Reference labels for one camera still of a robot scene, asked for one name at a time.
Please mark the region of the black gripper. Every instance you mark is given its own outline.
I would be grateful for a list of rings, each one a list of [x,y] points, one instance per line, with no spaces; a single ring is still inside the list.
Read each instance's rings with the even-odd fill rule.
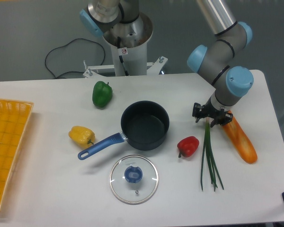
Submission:
[[[212,122],[210,123],[211,128],[215,125],[224,126],[230,123],[233,119],[233,114],[225,112],[223,107],[216,109],[211,104],[201,105],[199,103],[194,103],[192,116],[195,118],[196,123],[205,117],[213,118]]]

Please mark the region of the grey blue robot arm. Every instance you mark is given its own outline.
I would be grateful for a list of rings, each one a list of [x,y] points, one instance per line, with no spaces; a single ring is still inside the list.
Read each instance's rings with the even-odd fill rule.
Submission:
[[[211,125],[226,125],[234,120],[230,109],[249,91],[253,75],[229,61],[251,41],[249,25],[239,22],[222,0],[197,2],[216,37],[211,47],[196,47],[187,59],[189,68],[215,88],[206,104],[194,104],[192,115],[209,117]],[[153,34],[151,20],[140,12],[137,0],[94,0],[80,11],[80,20],[96,37],[110,45],[117,76],[146,75],[160,71],[155,63],[147,67],[147,43]]]

